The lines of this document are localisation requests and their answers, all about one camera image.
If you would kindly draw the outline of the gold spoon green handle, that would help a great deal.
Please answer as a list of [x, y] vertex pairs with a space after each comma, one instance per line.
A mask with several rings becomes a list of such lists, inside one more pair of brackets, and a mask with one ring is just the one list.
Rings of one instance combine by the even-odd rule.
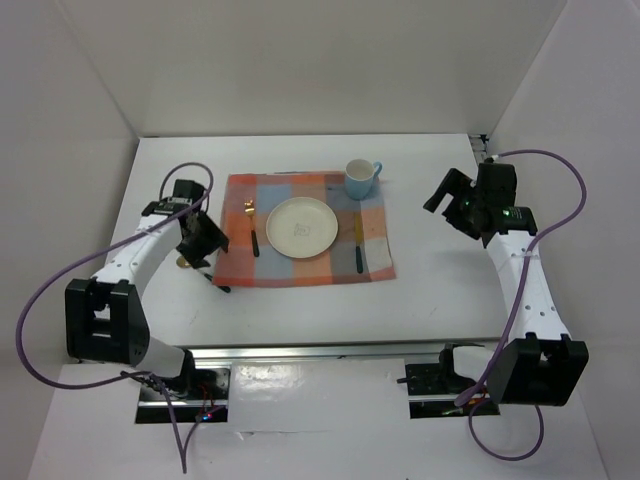
[[183, 256], [179, 256], [176, 260], [176, 265], [181, 269], [194, 270], [213, 284], [213, 275], [204, 270], [205, 267], [209, 267], [210, 264], [206, 260], [202, 260], [196, 265], [191, 265]]

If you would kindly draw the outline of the gold fork green handle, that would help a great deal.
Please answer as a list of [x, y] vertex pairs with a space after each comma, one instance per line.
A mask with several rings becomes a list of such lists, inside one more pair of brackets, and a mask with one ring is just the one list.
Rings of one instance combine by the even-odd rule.
[[250, 235], [253, 255], [258, 258], [260, 256], [259, 243], [257, 238], [257, 232], [255, 228], [255, 203], [253, 199], [248, 199], [244, 202], [244, 212], [249, 219]]

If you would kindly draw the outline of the cream ceramic plate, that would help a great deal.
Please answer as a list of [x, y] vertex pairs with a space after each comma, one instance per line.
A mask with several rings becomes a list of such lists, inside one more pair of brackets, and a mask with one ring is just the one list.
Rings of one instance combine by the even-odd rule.
[[276, 206], [265, 231], [270, 245], [293, 259], [308, 259], [327, 251], [337, 238], [338, 220], [324, 202], [295, 197]]

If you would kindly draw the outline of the gold knife green handle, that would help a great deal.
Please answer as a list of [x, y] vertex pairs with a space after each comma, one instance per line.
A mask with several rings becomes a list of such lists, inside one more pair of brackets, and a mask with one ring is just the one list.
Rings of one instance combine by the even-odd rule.
[[362, 257], [362, 243], [364, 240], [364, 234], [362, 229], [362, 219], [360, 213], [354, 214], [354, 231], [355, 231], [355, 255], [356, 255], [356, 270], [359, 274], [364, 271], [363, 257]]

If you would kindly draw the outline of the light blue mug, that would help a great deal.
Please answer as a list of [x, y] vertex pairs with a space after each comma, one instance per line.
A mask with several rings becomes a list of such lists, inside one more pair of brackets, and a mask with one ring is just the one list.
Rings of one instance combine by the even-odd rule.
[[347, 195], [353, 200], [363, 200], [383, 169], [380, 162], [364, 159], [351, 160], [345, 168], [344, 185]]

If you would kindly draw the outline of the orange blue checkered cloth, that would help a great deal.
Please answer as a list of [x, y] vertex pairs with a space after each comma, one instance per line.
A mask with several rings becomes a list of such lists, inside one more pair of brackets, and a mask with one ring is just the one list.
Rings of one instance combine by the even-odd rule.
[[[221, 210], [221, 229], [229, 238], [227, 253], [217, 255], [213, 284], [228, 287], [306, 287], [392, 280], [396, 277], [389, 248], [383, 193], [378, 180], [368, 196], [355, 201], [344, 188], [345, 174], [316, 171], [273, 174], [233, 174], [228, 177]], [[310, 197], [327, 204], [338, 220], [337, 238], [328, 251], [293, 259], [269, 243], [265, 225], [280, 203]], [[253, 255], [249, 219], [244, 202], [255, 203], [255, 228], [260, 256]], [[356, 270], [354, 214], [360, 213], [364, 240], [364, 271]]]

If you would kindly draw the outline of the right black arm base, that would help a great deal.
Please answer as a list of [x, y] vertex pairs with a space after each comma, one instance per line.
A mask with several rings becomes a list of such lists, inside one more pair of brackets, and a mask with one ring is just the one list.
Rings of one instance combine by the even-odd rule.
[[467, 417], [472, 407], [477, 407], [476, 414], [480, 416], [500, 414], [485, 389], [464, 406], [456, 406], [455, 398], [474, 382], [444, 373], [438, 363], [406, 364], [405, 373], [396, 383], [406, 388], [411, 419]]

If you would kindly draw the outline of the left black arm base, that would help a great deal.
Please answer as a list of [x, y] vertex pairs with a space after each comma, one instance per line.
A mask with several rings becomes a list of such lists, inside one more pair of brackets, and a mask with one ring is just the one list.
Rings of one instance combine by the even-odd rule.
[[[178, 423], [226, 423], [231, 369], [218, 367], [199, 369], [194, 386], [183, 393], [168, 390]], [[169, 424], [169, 408], [159, 387], [149, 380], [141, 384], [135, 423], [140, 425]]]

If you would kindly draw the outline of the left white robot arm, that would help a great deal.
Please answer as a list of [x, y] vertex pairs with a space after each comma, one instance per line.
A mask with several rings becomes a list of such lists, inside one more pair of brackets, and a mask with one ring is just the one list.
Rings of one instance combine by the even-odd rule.
[[188, 267], [208, 267], [208, 256], [228, 250], [229, 239], [196, 204], [205, 187], [177, 180], [169, 197], [143, 210], [136, 239], [89, 279], [65, 290], [66, 345], [76, 359], [149, 371], [176, 399], [189, 397], [216, 375], [195, 366], [191, 351], [151, 336], [141, 298], [167, 255], [175, 250]]

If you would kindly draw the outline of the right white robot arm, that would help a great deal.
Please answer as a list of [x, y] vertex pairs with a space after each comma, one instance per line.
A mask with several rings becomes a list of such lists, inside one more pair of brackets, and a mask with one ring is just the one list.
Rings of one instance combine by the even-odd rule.
[[436, 379], [466, 403], [481, 388], [497, 404], [563, 406], [589, 360], [585, 342], [571, 338], [555, 307], [530, 208], [518, 206], [517, 176], [509, 164], [483, 163], [475, 179], [452, 168], [424, 208], [445, 197], [445, 220], [481, 241], [499, 277], [507, 325], [495, 348], [448, 344]]

